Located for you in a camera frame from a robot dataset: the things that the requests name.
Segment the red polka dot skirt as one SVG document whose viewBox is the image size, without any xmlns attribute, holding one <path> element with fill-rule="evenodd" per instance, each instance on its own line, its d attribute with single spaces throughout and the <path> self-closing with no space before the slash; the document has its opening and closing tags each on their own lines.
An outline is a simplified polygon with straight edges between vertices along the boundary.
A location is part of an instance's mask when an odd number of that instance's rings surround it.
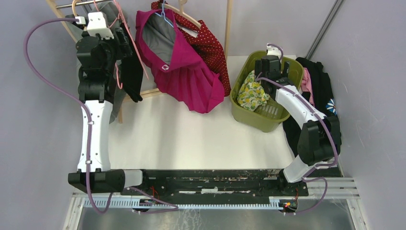
<svg viewBox="0 0 406 230">
<path fill-rule="evenodd" d="M 199 66 L 202 71 L 191 78 L 192 85 L 189 87 L 184 77 L 169 76 L 167 72 L 153 69 L 157 88 L 184 102 L 202 100 L 201 91 L 204 90 L 209 100 L 221 103 L 231 91 L 223 47 L 202 20 L 199 21 L 201 27 L 197 27 L 173 10 L 170 14 L 174 15 L 177 27 L 172 28 L 164 23 L 164 32 L 158 34 L 159 40 L 151 47 L 151 51 L 157 51 L 157 56 L 164 61 L 171 60 L 177 35 L 183 45 L 182 51 L 202 59 Z"/>
</svg>

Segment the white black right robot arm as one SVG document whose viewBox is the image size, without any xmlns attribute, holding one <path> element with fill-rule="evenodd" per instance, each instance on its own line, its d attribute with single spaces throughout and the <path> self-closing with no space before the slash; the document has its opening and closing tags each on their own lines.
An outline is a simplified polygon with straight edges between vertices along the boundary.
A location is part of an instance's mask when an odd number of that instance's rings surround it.
<svg viewBox="0 0 406 230">
<path fill-rule="evenodd" d="M 255 80 L 264 91 L 293 117 L 301 129 L 297 156 L 282 170 L 277 191 L 288 196 L 316 169 L 335 166 L 338 162 L 341 133 L 336 116 L 327 116 L 310 104 L 287 78 L 289 68 L 282 67 L 278 56 L 267 55 L 255 61 Z"/>
</svg>

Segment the magenta pleated skirt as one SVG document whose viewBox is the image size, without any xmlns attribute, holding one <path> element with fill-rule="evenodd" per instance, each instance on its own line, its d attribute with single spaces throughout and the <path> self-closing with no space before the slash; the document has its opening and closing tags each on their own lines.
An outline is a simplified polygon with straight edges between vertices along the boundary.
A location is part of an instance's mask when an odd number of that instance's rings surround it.
<svg viewBox="0 0 406 230">
<path fill-rule="evenodd" d="M 189 110 L 201 114 L 223 102 L 225 90 L 219 74 L 205 64 L 187 42 L 171 10 L 137 11 L 135 44 L 141 60 L 150 68 L 157 88 Z"/>
</svg>

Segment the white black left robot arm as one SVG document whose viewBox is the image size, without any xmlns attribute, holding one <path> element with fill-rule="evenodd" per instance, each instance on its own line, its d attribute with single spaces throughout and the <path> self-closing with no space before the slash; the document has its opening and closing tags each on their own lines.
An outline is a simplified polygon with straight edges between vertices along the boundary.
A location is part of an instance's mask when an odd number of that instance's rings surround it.
<svg viewBox="0 0 406 230">
<path fill-rule="evenodd" d="M 123 27 L 112 29 L 112 33 L 113 38 L 108 39 L 84 32 L 76 43 L 83 139 L 77 170 L 68 174 L 68 183 L 87 194 L 120 193 L 132 186 L 145 195 L 151 183 L 142 170 L 112 169 L 110 164 L 109 124 L 117 89 L 115 64 L 135 53 Z"/>
</svg>

